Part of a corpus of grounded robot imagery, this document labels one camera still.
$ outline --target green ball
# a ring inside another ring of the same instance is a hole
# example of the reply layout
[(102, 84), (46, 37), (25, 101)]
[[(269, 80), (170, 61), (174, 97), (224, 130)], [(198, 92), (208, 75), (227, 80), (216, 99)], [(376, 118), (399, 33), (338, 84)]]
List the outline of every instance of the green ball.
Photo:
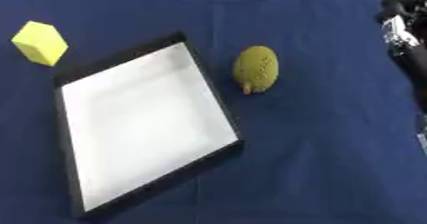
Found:
[(266, 91), (278, 77), (275, 52), (263, 46), (249, 47), (235, 60), (233, 76), (245, 94)]

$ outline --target yellow cube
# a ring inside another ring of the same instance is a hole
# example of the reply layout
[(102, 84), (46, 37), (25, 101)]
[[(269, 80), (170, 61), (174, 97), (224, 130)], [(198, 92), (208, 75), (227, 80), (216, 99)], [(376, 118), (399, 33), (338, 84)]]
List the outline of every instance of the yellow cube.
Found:
[(52, 25), (29, 21), (11, 40), (30, 61), (47, 66), (58, 62), (68, 45)]

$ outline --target blue tablecloth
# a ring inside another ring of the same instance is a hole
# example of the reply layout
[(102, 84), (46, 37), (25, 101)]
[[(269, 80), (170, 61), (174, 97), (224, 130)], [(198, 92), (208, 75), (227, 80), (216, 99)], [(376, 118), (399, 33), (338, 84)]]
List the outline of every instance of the blue tablecloth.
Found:
[[(184, 31), (238, 117), (237, 159), (141, 203), (109, 224), (427, 223), (427, 157), (408, 79), (374, 20), (379, 0), (0, 0), (0, 223), (71, 218), (52, 69), (10, 39), (28, 20), (70, 44), (61, 65), (90, 63)], [(233, 58), (275, 50), (280, 78), (245, 96)]]

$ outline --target table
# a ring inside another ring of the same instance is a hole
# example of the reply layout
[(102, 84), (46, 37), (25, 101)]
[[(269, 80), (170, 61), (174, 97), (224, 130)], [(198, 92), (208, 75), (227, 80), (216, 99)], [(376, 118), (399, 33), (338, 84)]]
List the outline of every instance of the table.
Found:
[[(0, 0), (0, 222), (71, 218), (53, 107), (53, 69), (11, 38), (55, 25), (61, 67), (184, 31), (237, 117), (245, 152), (109, 224), (425, 223), (427, 158), (408, 79), (386, 55), (379, 0)], [(281, 74), (245, 96), (234, 57), (265, 45)]]

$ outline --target knitted ball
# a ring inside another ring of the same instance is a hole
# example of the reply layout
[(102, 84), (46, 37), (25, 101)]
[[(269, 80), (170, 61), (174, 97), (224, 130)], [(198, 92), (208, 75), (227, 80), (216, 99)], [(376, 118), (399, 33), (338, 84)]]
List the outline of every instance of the knitted ball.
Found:
[(278, 77), (275, 52), (263, 46), (249, 47), (235, 60), (233, 76), (245, 94), (266, 91)]

